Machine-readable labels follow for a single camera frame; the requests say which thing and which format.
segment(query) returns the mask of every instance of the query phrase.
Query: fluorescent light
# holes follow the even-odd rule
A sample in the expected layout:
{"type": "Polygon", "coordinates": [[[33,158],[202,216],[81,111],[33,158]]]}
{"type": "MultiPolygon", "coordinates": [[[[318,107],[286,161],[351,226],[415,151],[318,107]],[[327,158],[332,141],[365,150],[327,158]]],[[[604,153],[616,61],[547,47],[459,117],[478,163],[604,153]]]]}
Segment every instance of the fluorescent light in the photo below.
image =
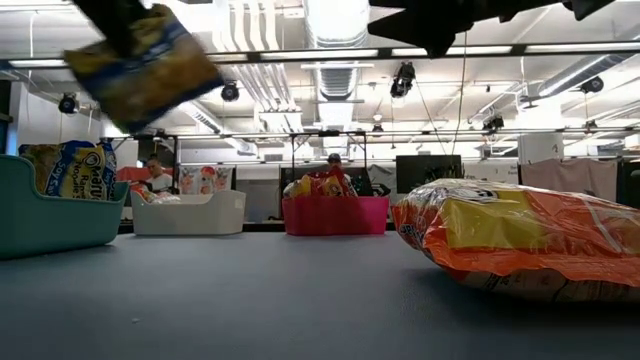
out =
{"type": "MultiPolygon", "coordinates": [[[[467,55],[494,55],[507,54],[511,51],[511,46],[454,46],[447,51],[448,56],[467,55]]],[[[400,48],[391,50],[393,57],[424,57],[427,50],[421,48],[400,48]]]]}
{"type": "Polygon", "coordinates": [[[20,5],[71,5],[68,0],[0,0],[0,7],[3,6],[20,6],[20,5]]]}
{"type": "Polygon", "coordinates": [[[0,4],[0,12],[12,11],[64,11],[75,12],[77,8],[69,5],[2,5],[0,4]]]}
{"type": "Polygon", "coordinates": [[[527,54],[547,52],[579,52],[579,51],[634,51],[640,50],[640,42],[590,43],[590,44],[557,44],[557,45],[529,45],[527,54]]]}
{"type": "Polygon", "coordinates": [[[447,55],[492,55],[507,54],[511,51],[511,46],[454,46],[447,51],[447,55]]]}
{"type": "Polygon", "coordinates": [[[315,63],[315,64],[302,64],[300,69],[302,70],[321,70],[321,69],[361,69],[372,68],[375,65],[372,63],[315,63]]]}
{"type": "Polygon", "coordinates": [[[211,54],[209,60],[216,62],[243,62],[247,61],[247,54],[211,54]]]}
{"type": "Polygon", "coordinates": [[[282,138],[288,138],[289,134],[287,133],[233,134],[230,136],[238,139],[282,139],[282,138]]]}
{"type": "Polygon", "coordinates": [[[409,56],[427,56],[427,50],[421,48],[404,48],[391,50],[391,56],[409,57],[409,56]]]}
{"type": "Polygon", "coordinates": [[[359,50],[311,50],[311,51],[284,51],[260,54],[263,60],[303,60],[323,58],[374,58],[378,56],[377,49],[359,50]]]}
{"type": "Polygon", "coordinates": [[[18,69],[46,69],[54,67],[67,67],[67,63],[65,63],[62,59],[10,60],[9,64],[18,69]]]}

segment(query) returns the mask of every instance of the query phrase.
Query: table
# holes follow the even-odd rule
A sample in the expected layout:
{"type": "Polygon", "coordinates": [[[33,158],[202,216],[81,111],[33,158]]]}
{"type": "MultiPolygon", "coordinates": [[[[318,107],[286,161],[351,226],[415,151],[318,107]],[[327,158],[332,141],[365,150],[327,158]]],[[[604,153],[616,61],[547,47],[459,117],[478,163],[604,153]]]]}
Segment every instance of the table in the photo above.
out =
{"type": "Polygon", "coordinates": [[[395,233],[121,235],[0,263],[0,358],[637,359],[636,308],[467,289],[395,233]]]}

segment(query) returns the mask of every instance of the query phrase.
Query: man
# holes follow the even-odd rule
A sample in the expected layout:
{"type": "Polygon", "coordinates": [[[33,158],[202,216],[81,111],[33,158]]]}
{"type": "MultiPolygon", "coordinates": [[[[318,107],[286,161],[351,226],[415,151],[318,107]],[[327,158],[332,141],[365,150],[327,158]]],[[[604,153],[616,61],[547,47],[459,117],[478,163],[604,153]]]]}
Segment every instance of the man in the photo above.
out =
{"type": "MultiPolygon", "coordinates": [[[[342,158],[340,157],[340,154],[333,153],[329,155],[329,158],[327,158],[327,163],[329,163],[330,168],[337,167],[338,169],[342,170],[342,158]]],[[[351,181],[351,177],[349,175],[344,174],[344,177],[346,177],[347,180],[351,181]]]]}
{"type": "Polygon", "coordinates": [[[164,172],[162,165],[160,165],[158,161],[158,155],[151,155],[149,160],[147,160],[146,166],[149,174],[151,174],[151,178],[144,182],[144,184],[147,185],[149,191],[170,191],[173,187],[173,178],[164,172]]]}

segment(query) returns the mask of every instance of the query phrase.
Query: yellow snack bag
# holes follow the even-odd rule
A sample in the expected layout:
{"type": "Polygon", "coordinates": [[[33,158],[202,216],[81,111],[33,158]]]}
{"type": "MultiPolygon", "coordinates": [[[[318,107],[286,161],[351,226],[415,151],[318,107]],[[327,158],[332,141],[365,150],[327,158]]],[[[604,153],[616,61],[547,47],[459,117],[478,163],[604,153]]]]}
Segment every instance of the yellow snack bag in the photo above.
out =
{"type": "Polygon", "coordinates": [[[218,69],[171,10],[154,5],[132,25],[134,56],[105,43],[66,51],[76,79],[123,132],[135,133],[182,102],[224,85],[218,69]]]}
{"type": "Polygon", "coordinates": [[[36,171],[36,189],[47,196],[112,200],[116,157],[111,144],[86,141],[60,145],[22,145],[20,157],[36,171]]]}

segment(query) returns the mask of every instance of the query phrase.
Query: snack bag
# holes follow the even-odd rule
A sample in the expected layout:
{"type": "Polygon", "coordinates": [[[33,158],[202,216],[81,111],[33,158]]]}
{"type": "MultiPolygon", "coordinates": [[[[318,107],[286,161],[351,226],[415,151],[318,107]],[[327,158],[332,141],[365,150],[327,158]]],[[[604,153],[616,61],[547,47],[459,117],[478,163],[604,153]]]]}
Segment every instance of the snack bag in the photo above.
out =
{"type": "Polygon", "coordinates": [[[142,198],[144,199],[144,201],[146,201],[149,204],[152,205],[160,205],[160,204],[179,204],[182,200],[180,200],[179,197],[168,193],[166,191],[160,192],[158,194],[152,193],[151,191],[147,190],[146,188],[138,188],[136,190],[134,190],[135,192],[137,192],[138,194],[140,194],[140,196],[142,196],[142,198]]]}
{"type": "Polygon", "coordinates": [[[331,168],[329,172],[310,173],[305,177],[310,183],[311,195],[358,196],[344,172],[337,167],[331,168]]]}
{"type": "Polygon", "coordinates": [[[284,188],[284,198],[295,198],[298,196],[311,195],[311,178],[303,176],[302,179],[296,180],[284,188]]]}
{"type": "Polygon", "coordinates": [[[182,102],[224,84],[168,7],[154,5],[132,32],[137,46],[130,59],[118,58],[105,42],[64,54],[78,82],[121,131],[140,131],[182,102]]]}
{"type": "Polygon", "coordinates": [[[33,164],[36,189],[41,194],[113,200],[116,157],[111,144],[70,141],[60,145],[22,145],[18,152],[33,164]]]}
{"type": "Polygon", "coordinates": [[[544,301],[640,300],[640,211],[595,197],[440,179],[396,229],[461,283],[544,301]]]}

